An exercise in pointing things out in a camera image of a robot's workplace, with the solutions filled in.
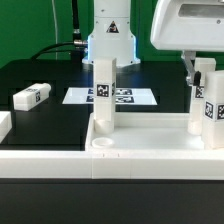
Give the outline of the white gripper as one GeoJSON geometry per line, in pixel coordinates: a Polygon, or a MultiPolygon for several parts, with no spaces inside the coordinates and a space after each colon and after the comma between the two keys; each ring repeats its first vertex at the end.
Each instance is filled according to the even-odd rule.
{"type": "Polygon", "coordinates": [[[158,50],[184,50],[186,82],[199,86],[195,51],[224,52],[224,0],[158,0],[150,41],[158,50]]]}

